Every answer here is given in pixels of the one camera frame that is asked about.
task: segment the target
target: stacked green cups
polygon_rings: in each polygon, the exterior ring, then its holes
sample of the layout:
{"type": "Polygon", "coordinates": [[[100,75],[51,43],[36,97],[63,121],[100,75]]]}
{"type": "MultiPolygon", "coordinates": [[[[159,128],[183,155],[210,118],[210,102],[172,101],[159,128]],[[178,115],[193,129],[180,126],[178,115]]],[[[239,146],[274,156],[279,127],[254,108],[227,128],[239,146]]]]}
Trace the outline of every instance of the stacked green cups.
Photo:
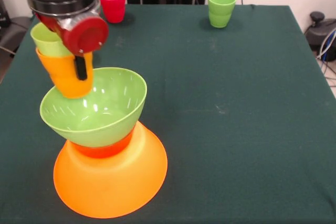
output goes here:
{"type": "Polygon", "coordinates": [[[231,18],[237,0],[208,0],[209,19],[213,27],[223,28],[231,18]]]}
{"type": "Polygon", "coordinates": [[[34,26],[30,35],[40,53],[45,56],[61,58],[72,55],[57,33],[50,31],[43,23],[34,26]]]}

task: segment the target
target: red cup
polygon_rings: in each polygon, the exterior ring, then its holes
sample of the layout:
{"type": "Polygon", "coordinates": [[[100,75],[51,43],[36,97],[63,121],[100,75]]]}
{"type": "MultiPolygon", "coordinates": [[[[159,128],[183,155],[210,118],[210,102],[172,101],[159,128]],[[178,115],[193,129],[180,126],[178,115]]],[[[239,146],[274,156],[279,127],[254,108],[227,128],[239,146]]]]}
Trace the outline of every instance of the red cup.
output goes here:
{"type": "Polygon", "coordinates": [[[100,3],[108,22],[122,22],[125,16],[126,0],[100,0],[100,3]]]}

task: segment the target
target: orange cup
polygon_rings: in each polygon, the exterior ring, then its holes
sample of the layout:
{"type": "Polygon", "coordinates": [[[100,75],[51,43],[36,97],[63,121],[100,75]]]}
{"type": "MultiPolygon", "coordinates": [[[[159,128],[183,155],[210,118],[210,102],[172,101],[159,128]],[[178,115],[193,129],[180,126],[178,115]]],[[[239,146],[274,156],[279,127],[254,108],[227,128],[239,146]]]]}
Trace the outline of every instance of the orange cup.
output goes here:
{"type": "Polygon", "coordinates": [[[48,71],[51,80],[56,88],[66,98],[76,99],[87,95],[92,89],[93,83],[93,66],[92,53],[84,54],[85,65],[87,70],[87,79],[81,81],[77,78],[75,69],[75,57],[69,55],[61,58],[48,57],[36,48],[38,58],[44,68],[48,71]]]}

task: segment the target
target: stacked cups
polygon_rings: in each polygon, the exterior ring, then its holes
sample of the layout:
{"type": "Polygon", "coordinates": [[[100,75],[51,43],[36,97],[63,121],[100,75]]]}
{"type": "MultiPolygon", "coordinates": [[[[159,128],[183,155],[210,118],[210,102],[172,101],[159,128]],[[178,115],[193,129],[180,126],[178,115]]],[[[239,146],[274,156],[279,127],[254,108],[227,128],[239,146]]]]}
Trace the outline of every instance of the stacked cups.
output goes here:
{"type": "Polygon", "coordinates": [[[75,56],[63,45],[62,40],[39,23],[30,32],[36,44],[36,53],[56,88],[66,98],[80,98],[91,91],[93,82],[92,53],[84,54],[87,79],[77,78],[75,56]]]}
{"type": "Polygon", "coordinates": [[[208,0],[209,19],[213,27],[223,28],[231,18],[237,0],[208,0]]]}

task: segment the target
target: green tablecloth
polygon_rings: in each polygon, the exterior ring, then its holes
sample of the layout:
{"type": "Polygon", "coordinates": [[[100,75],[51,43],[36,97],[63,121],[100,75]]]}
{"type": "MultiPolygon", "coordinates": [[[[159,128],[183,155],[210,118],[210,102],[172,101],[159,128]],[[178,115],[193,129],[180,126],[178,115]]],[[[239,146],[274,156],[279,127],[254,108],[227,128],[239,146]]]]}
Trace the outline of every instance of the green tablecloth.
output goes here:
{"type": "Polygon", "coordinates": [[[141,121],[169,168],[125,217],[80,216],[52,181],[65,140],[39,117],[52,87],[26,35],[0,86],[0,223],[325,223],[336,216],[336,102],[290,9],[128,5],[94,66],[148,83],[141,121]]]}

